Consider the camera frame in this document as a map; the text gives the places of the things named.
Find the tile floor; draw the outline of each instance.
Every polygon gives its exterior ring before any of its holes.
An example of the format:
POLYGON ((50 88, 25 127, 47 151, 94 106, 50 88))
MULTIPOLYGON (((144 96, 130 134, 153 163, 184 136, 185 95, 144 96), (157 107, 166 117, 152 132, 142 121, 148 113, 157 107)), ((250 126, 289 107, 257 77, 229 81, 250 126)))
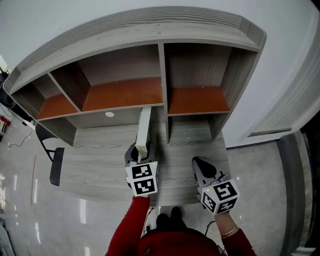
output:
MULTIPOLYGON (((75 198, 49 182, 51 162, 35 132, 14 118, 0 143, 0 203, 18 256, 101 256, 130 206, 75 198)), ((57 147, 65 144, 55 140, 57 147)), ((280 254, 286 226, 286 188, 276 143, 228 151, 232 177, 241 197, 231 215, 259 256, 280 254)), ((188 227, 201 232, 213 219, 198 204, 183 207, 188 227)), ((154 226, 153 211, 147 222, 154 226)), ((222 245, 215 224, 208 237, 222 245)))

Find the wooden shelf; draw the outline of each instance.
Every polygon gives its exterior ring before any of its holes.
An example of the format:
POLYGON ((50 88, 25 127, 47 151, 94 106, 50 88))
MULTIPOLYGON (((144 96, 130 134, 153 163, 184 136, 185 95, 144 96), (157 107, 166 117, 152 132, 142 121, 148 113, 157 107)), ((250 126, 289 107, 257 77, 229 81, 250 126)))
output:
POLYGON ((161 78, 155 77, 91 86, 82 111, 161 104, 161 78))
POLYGON ((172 88, 168 109, 169 116, 230 111, 221 87, 172 88))
POLYGON ((77 112, 68 99, 63 94, 59 94, 45 99, 37 119, 60 117, 77 112))

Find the white wall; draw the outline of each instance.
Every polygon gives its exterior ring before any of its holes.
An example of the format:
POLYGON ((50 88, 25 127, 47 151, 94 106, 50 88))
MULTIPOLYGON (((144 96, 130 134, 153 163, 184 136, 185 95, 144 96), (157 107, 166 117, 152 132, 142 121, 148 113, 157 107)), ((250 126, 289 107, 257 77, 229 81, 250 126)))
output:
POLYGON ((13 69, 38 47, 79 24, 129 9, 172 5, 239 14, 266 31, 260 61, 223 128, 227 147, 265 140, 251 137, 238 141, 301 65, 317 13, 309 0, 2 0, 0 34, 5 36, 0 37, 0 54, 13 69))

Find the black chair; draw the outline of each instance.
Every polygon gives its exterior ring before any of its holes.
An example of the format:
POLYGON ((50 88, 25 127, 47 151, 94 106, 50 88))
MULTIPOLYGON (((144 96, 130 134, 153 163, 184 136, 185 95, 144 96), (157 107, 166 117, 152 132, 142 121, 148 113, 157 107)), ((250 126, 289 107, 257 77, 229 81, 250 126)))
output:
POLYGON ((44 140, 49 139, 49 138, 57 138, 57 136, 53 135, 50 131, 48 131, 46 128, 44 128, 41 124, 36 123, 35 124, 35 134, 38 137, 44 151, 50 158, 51 162, 53 162, 52 157, 50 156, 50 153, 54 153, 55 150, 50 150, 47 149, 43 143, 44 140))

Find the cable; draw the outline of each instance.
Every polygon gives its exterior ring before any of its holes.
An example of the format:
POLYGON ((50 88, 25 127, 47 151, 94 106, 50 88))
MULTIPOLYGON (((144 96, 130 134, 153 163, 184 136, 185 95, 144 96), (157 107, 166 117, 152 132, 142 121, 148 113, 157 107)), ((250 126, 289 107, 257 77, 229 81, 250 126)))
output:
POLYGON ((205 236, 207 236, 207 233, 208 233, 208 230, 209 230, 210 225, 211 225, 212 223, 215 223, 215 222, 216 222, 216 221, 213 220, 213 221, 209 222, 209 224, 206 226, 206 231, 205 231, 205 233, 204 233, 205 236))
POLYGON ((2 111, 8 116, 8 117, 13 117, 14 116, 14 113, 12 112, 12 115, 8 115, 6 113, 6 111, 4 110, 4 108, 2 107, 2 104, 0 104, 0 107, 2 108, 2 111))
POLYGON ((146 227, 146 222, 147 222, 147 219, 148 219, 148 216, 150 215, 150 213, 155 209, 156 207, 155 206, 150 206, 149 209, 151 209, 151 211, 148 212, 148 214, 146 215, 145 217, 145 221, 144 221, 144 225, 143 225, 143 236, 146 234, 147 232, 147 229, 145 229, 146 227))
POLYGON ((13 146, 13 145, 15 145, 15 146, 17 146, 18 148, 20 148, 20 147, 22 146, 22 144, 25 142, 26 138, 28 138, 28 137, 31 136, 31 134, 32 134, 32 128, 31 128, 31 127, 29 127, 29 128, 30 128, 30 130, 31 130, 31 131, 30 131, 30 134, 27 135, 26 137, 24 137, 22 143, 21 143, 20 145, 17 145, 17 144, 14 143, 14 144, 11 144, 10 147, 13 146))

